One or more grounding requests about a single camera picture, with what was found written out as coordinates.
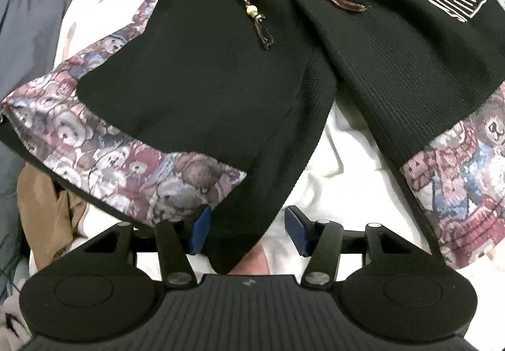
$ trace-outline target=white fabric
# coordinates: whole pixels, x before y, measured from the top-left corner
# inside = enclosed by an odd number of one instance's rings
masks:
[[[76,25],[68,56],[114,32],[128,22],[143,0],[74,0],[63,20],[55,65],[62,61],[68,30]],[[330,219],[348,230],[364,230],[369,222],[382,223],[417,246],[427,244],[411,220],[410,209],[390,170],[383,164],[377,145],[363,118],[341,88],[330,111],[324,132],[306,169],[285,205],[297,205],[307,216]],[[89,238],[108,229],[119,220],[91,207],[83,219],[83,231]],[[72,250],[85,242],[77,239]],[[307,259],[298,256],[283,226],[282,211],[262,239],[273,274],[294,274],[300,278]],[[190,257],[198,275],[213,273],[203,256]],[[141,253],[138,267],[154,279],[161,279],[155,253]],[[342,256],[339,280],[360,267],[359,255]],[[36,272],[33,256],[30,274]],[[476,288],[477,314],[466,339],[481,351],[501,351],[505,347],[502,310],[505,306],[505,273],[488,257],[460,271]]]

